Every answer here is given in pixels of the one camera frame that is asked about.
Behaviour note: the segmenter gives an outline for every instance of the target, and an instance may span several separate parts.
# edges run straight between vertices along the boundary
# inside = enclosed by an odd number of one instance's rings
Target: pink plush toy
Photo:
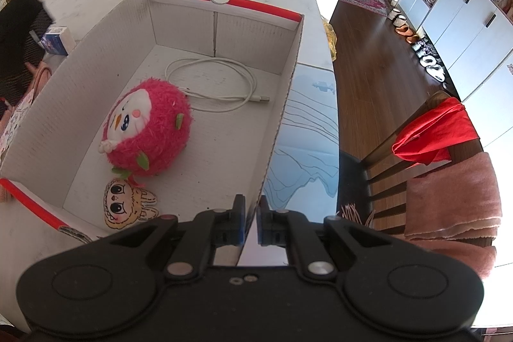
[[[169,82],[148,79],[117,102],[103,130],[101,153],[128,178],[168,168],[185,147],[191,125],[187,97]]]

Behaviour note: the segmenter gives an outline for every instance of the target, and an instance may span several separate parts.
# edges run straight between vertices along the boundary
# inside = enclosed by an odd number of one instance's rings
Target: orange shoe
[[[403,25],[399,28],[396,28],[396,33],[405,37],[409,37],[414,34],[414,32],[410,29],[408,25]]]
[[[414,43],[416,43],[419,40],[420,40],[420,37],[417,34],[412,35],[411,37],[406,38],[406,42],[408,44],[414,44]]]

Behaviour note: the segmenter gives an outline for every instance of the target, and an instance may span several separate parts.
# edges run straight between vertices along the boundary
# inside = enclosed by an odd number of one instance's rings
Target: white cardboard box
[[[164,78],[183,57],[225,57],[251,67],[256,95],[236,111],[192,111],[188,145],[170,168],[145,178],[161,214],[190,221],[231,208],[246,196],[252,215],[266,177],[292,74],[303,16],[248,0],[124,0],[72,51],[18,128],[0,167],[0,183],[56,229],[83,241],[115,232],[104,223],[103,196],[114,178],[98,152],[117,99],[148,77]],[[171,82],[205,93],[242,94],[244,80],[212,63],[173,73]]]

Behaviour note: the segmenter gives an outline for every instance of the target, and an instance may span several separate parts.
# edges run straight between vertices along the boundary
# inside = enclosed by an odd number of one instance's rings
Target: wooden floor
[[[420,66],[405,38],[390,20],[339,1],[330,21],[337,34],[337,80],[340,149],[362,159],[397,129],[441,84]],[[373,171],[399,161],[390,157]],[[373,193],[426,171],[415,166],[373,186]],[[404,194],[382,199],[374,208],[403,204]],[[404,223],[404,216],[375,221],[376,229]]]

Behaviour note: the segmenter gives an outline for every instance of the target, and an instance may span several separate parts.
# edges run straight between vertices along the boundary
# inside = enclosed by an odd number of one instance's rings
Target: green leaf
[[[140,151],[137,156],[137,164],[144,171],[148,171],[150,169],[150,160],[148,160],[148,156],[142,151]]]
[[[174,124],[174,127],[176,129],[180,129],[181,128],[181,123],[182,123],[183,120],[184,120],[184,114],[176,115],[176,122]]]
[[[130,177],[130,174],[132,174],[131,171],[120,169],[119,167],[112,167],[112,173],[119,176],[119,178],[121,178],[122,180],[126,180],[128,177]]]

